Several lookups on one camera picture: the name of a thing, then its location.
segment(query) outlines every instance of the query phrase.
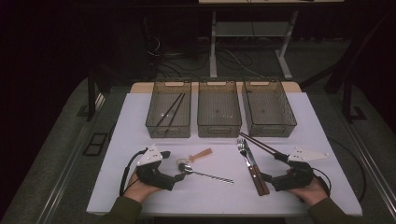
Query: sleeve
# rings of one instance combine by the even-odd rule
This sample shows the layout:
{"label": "sleeve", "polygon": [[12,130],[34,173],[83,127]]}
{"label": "sleeve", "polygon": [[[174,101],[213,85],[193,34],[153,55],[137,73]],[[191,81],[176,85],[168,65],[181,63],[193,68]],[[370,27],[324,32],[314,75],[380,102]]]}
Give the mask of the sleeve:
{"label": "sleeve", "polygon": [[102,216],[97,224],[135,224],[142,204],[127,197],[119,197],[110,212]]}
{"label": "sleeve", "polygon": [[352,217],[346,215],[340,207],[327,198],[308,209],[309,216],[312,217],[315,224],[363,224],[361,217]]}

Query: fork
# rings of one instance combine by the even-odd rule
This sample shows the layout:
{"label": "fork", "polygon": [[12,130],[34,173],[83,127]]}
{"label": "fork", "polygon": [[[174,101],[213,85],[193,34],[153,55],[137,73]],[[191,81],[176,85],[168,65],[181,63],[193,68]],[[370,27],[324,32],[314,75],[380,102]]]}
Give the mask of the fork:
{"label": "fork", "polygon": [[248,152],[244,147],[244,139],[238,138],[236,139],[236,145],[238,146],[239,153],[244,157],[245,161],[247,162],[247,167],[250,167],[249,169],[253,169],[250,162],[248,161]]}
{"label": "fork", "polygon": [[238,147],[239,153],[244,157],[246,163],[247,163],[247,168],[250,172],[250,176],[253,179],[254,186],[256,187],[257,192],[259,193],[260,196],[266,194],[265,190],[263,189],[263,186],[260,181],[260,177],[256,173],[255,169],[251,165],[250,161],[248,160],[248,152],[245,149],[244,145],[244,139],[243,138],[238,138],[236,140],[236,146]]}

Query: wooden handle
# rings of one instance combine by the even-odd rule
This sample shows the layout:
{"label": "wooden handle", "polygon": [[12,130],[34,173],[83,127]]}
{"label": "wooden handle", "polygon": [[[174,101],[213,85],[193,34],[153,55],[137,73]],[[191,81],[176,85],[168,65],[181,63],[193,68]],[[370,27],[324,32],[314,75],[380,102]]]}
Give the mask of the wooden handle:
{"label": "wooden handle", "polygon": [[189,156],[189,161],[194,162],[196,159],[199,159],[201,157],[207,156],[210,153],[212,153],[212,149],[211,148],[207,148],[204,151],[202,151],[202,152],[200,152],[200,153],[198,153],[198,154],[196,154],[194,156],[190,155]]}
{"label": "wooden handle", "polygon": [[264,192],[264,195],[270,194],[270,190],[267,187],[267,183],[265,183],[265,181],[260,178],[260,169],[257,165],[253,165],[253,170],[255,171],[255,173],[257,174],[257,177],[260,180],[260,185],[262,186],[262,191]]}
{"label": "wooden handle", "polygon": [[248,166],[248,171],[250,172],[250,176],[253,179],[254,186],[256,186],[256,190],[259,193],[259,196],[262,196],[265,194],[262,184],[260,183],[260,177],[256,175],[256,172],[252,166]]}

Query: human hand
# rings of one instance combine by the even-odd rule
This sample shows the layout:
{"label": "human hand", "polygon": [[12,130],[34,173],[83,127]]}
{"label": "human hand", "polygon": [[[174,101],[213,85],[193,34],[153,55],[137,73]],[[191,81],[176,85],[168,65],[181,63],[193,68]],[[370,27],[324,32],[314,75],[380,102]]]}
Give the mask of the human hand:
{"label": "human hand", "polygon": [[309,206],[313,206],[329,197],[316,177],[312,179],[308,186],[299,189],[288,189],[287,192],[303,199]]}
{"label": "human hand", "polygon": [[129,179],[128,189],[125,190],[123,196],[142,203],[148,196],[159,190],[162,189],[141,182],[137,177],[136,171],[134,171]]}

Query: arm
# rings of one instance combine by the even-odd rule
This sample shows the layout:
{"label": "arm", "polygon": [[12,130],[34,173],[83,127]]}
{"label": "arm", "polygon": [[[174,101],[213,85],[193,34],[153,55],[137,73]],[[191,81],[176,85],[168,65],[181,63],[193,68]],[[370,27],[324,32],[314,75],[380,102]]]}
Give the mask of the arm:
{"label": "arm", "polygon": [[140,182],[135,172],[129,179],[128,186],[124,194],[117,198],[110,212],[101,217],[97,224],[135,224],[142,210],[142,202],[152,193],[161,190]]}
{"label": "arm", "polygon": [[340,207],[328,197],[320,182],[314,178],[310,185],[301,189],[290,189],[288,192],[303,199],[310,208],[309,216],[316,224],[362,224],[361,217],[346,215]]}

